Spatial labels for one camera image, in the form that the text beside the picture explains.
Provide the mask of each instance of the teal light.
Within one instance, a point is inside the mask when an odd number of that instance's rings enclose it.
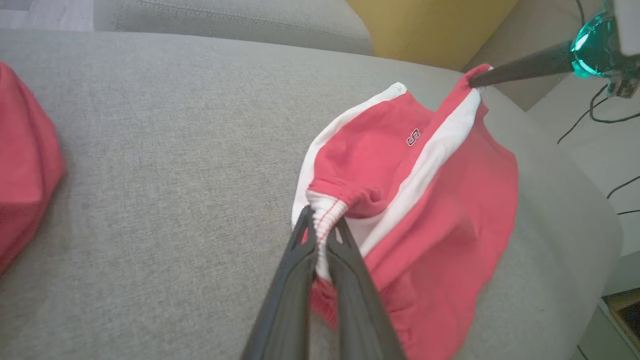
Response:
[[[611,38],[616,36],[614,17],[599,13],[588,21],[573,42],[573,73],[580,78],[606,78],[615,69],[616,55],[609,50]]]
[[[580,64],[580,67],[582,67],[584,70],[586,70],[591,75],[600,76],[600,73],[598,73],[597,71],[593,70],[589,65],[587,65],[587,63],[582,61],[582,59],[578,59],[578,63]]]
[[[575,42],[575,47],[573,49],[576,51],[580,50],[580,48],[584,45],[588,38],[589,33],[584,34],[581,38],[578,39],[578,41]]]

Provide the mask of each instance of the wire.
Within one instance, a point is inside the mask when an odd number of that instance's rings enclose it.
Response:
[[[640,113],[637,113],[635,115],[631,115],[628,117],[623,117],[622,119],[618,119],[618,120],[602,120],[602,119],[598,119],[593,115],[593,110],[595,108],[598,107],[598,105],[602,104],[603,102],[605,102],[606,100],[610,99],[610,97],[605,97],[604,99],[598,101],[596,104],[593,104],[596,101],[596,98],[598,96],[600,96],[600,94],[602,94],[602,92],[608,87],[609,85],[605,85],[603,86],[600,90],[598,90],[598,92],[591,98],[591,101],[589,101],[589,110],[585,111],[585,113],[582,114],[582,116],[580,116],[578,118],[578,121],[575,122],[575,124],[571,127],[571,129],[569,129],[569,131],[567,131],[559,140],[558,140],[558,144],[560,144],[560,142],[562,141],[562,139],[564,139],[567,135],[569,135],[569,133],[571,133],[573,131],[573,129],[575,129],[575,127],[578,125],[578,123],[582,120],[582,118],[584,118],[587,114],[589,114],[589,117],[591,117],[591,120],[595,121],[595,122],[602,122],[604,124],[615,124],[617,122],[623,122],[623,121],[627,121],[627,120],[631,120],[631,119],[635,119],[636,117],[640,117]]]
[[[631,211],[623,211],[623,212],[621,212],[621,213],[618,213],[618,215],[631,214],[631,213],[640,213],[640,209],[638,209],[638,210],[631,210]]]
[[[582,357],[585,360],[589,360],[589,358],[587,357],[587,355],[584,355],[584,351],[582,351],[582,349],[580,348],[580,345],[578,345],[578,351],[580,352],[580,355],[582,355]]]
[[[580,22],[582,26],[584,26],[584,9],[582,8],[582,3],[580,0],[575,0],[575,3],[578,5],[578,11],[580,11]]]
[[[598,105],[602,104],[603,102],[605,102],[605,101],[606,101],[606,100],[608,100],[608,99],[609,99],[608,97],[605,97],[604,99],[600,100],[600,102],[598,102],[597,104],[595,104],[595,105],[593,106],[593,108],[595,109],[595,108],[596,108],[596,106],[598,106]],[[582,120],[582,118],[583,118],[583,117],[585,117],[585,116],[589,113],[589,111],[591,111],[591,109],[589,109],[589,110],[585,111],[585,112],[584,112],[584,114],[582,114],[582,116],[580,116],[580,118],[578,118],[578,121],[576,121],[576,122],[575,122],[575,124],[571,127],[571,129],[569,129],[569,131],[567,131],[567,132],[566,132],[566,133],[565,133],[565,134],[560,138],[560,140],[558,140],[558,142],[557,142],[558,144],[562,141],[562,139],[564,139],[567,135],[569,135],[569,133],[571,133],[571,132],[573,131],[573,129],[575,129],[575,127],[576,127],[576,126],[578,126],[578,123],[580,122],[580,120]]]
[[[593,116],[593,109],[595,109],[595,106],[593,105],[593,102],[595,101],[595,99],[598,96],[600,96],[600,94],[602,94],[602,92],[604,91],[604,89],[607,88],[607,86],[608,85],[603,86],[600,89],[600,91],[598,91],[598,93],[594,97],[591,98],[591,102],[589,103],[589,116],[591,117],[591,120],[593,120],[595,122],[603,122],[605,124],[615,124],[617,122],[623,122],[623,121],[634,119],[636,117],[640,117],[640,113],[637,113],[637,114],[631,115],[631,116],[627,116],[627,117],[623,117],[622,119],[618,119],[618,120],[601,120],[601,119],[597,119],[596,117],[594,117]]]
[[[627,181],[626,183],[618,186],[617,188],[611,190],[611,192],[607,195],[607,199],[611,197],[611,195],[613,195],[614,192],[618,191],[618,189],[625,187],[626,185],[629,185],[630,183],[633,183],[634,181],[640,179],[640,176],[636,176],[633,179]]]

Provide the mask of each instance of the yellow cushion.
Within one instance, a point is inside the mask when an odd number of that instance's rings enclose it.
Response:
[[[460,70],[517,0],[347,0],[376,56]]]

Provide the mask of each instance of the gray sofa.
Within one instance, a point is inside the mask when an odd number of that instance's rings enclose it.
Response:
[[[371,54],[344,0],[94,0],[96,31],[175,33]]]
[[[396,81],[436,109],[460,78],[152,33],[1,30],[0,61],[55,123],[68,166],[37,236],[0,277],[0,359],[237,359],[312,139]],[[488,129],[518,158],[518,214],[455,359],[569,359],[621,227],[532,119],[485,94]],[[311,358],[336,359],[334,333],[312,322]]]

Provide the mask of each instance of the clothing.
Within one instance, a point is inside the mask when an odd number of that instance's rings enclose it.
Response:
[[[0,63],[0,275],[34,237],[65,171],[53,123]]]
[[[432,112],[400,83],[344,112],[312,142],[292,223],[314,209],[311,306],[336,325],[324,239],[345,216],[409,359],[452,357],[514,226],[518,170],[486,130],[481,91],[460,79]]]

